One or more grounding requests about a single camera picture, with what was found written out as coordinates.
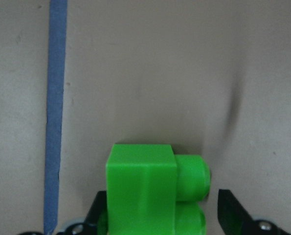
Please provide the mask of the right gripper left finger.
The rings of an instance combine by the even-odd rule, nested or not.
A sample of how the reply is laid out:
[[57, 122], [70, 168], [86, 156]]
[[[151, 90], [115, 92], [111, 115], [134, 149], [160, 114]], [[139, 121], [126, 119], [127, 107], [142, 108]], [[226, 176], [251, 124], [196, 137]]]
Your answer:
[[107, 193], [98, 191], [84, 220], [85, 235], [106, 235], [108, 233]]

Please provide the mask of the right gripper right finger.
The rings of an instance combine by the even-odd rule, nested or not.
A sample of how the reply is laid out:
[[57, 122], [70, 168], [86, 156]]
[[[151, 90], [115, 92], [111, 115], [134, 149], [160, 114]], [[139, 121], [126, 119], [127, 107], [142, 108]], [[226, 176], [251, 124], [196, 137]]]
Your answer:
[[228, 189], [219, 189], [218, 222], [225, 235], [254, 235], [254, 220]]

